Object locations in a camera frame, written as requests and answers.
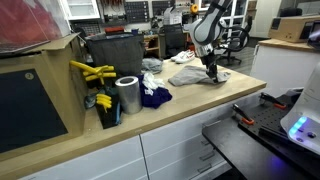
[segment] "wooden countertop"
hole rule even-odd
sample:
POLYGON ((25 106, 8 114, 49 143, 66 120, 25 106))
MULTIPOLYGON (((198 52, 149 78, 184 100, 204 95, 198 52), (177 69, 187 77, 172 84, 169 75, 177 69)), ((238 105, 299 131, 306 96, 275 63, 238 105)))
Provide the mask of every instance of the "wooden countertop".
POLYGON ((307 43, 290 43, 278 39, 259 41, 259 45, 305 52, 318 52, 313 47, 308 46, 307 43))
POLYGON ((143 108, 134 115, 122 114, 122 124, 108 129, 102 129, 96 110, 90 109, 86 113, 82 136, 0 162, 0 179, 17 179, 32 174, 266 87, 263 81, 223 67, 219 67, 219 71, 231 73, 225 83, 172 86, 168 78, 185 65, 202 66, 199 59, 183 65, 164 61, 163 71, 155 76, 166 83, 173 96, 171 101, 156 110, 143 108))
POLYGON ((73 34, 65 36, 61 39, 52 40, 52 41, 50 41, 50 43, 43 44, 43 45, 38 46, 36 48, 33 48, 27 52, 64 49, 78 34, 80 34, 80 33, 73 33, 73 34))

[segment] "roll of aluminum foil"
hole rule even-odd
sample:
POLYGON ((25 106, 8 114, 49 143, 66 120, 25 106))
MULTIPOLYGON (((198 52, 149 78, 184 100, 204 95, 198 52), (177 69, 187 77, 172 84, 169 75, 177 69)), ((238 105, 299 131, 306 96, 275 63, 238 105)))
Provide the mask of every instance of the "roll of aluminum foil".
POLYGON ((135 76, 127 76, 116 81, 120 104, 123 112, 134 114, 142 109, 139 80, 135 76))

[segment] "bin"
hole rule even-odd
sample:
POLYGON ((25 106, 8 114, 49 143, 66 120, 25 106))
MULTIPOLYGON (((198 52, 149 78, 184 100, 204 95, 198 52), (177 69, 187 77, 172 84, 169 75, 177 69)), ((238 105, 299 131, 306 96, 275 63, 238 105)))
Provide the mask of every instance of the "bin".
POLYGON ((144 55, 143 35, 121 33, 97 34, 86 38, 92 60, 96 66, 114 66, 117 78, 141 74, 144 55))

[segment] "blue cloth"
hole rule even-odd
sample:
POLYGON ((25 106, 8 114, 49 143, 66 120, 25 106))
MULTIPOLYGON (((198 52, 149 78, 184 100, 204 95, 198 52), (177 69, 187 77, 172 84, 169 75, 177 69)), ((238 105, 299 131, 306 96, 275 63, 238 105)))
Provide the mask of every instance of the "blue cloth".
POLYGON ((152 90, 152 96, 150 94, 146 94, 145 90, 148 88, 142 83, 144 75, 138 75, 137 77, 139 79, 141 103, 143 107, 157 109, 161 104, 172 99, 172 95, 169 93, 168 89, 162 87, 158 87, 156 90, 152 90))

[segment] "led light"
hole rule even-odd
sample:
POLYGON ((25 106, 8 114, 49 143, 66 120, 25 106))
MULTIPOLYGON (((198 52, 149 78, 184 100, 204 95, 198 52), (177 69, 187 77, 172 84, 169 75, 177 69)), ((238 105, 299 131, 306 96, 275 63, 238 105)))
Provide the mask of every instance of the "led light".
POLYGON ((307 121, 307 117, 305 117, 305 116, 302 116, 299 120, 298 120, 298 122, 300 122, 300 123, 305 123, 307 121))
POLYGON ((307 121, 307 117, 301 116, 296 123, 291 127, 289 134, 294 135, 299 128, 307 121))
POLYGON ((297 132, 297 130, 298 130, 298 129, 292 127, 292 128, 290 129, 289 133, 293 135, 293 134, 295 134, 295 133, 297 132))
POLYGON ((296 129, 299 129, 301 126, 302 126, 302 124, 298 124, 298 123, 295 123, 295 124, 293 125, 293 127, 296 128, 296 129))

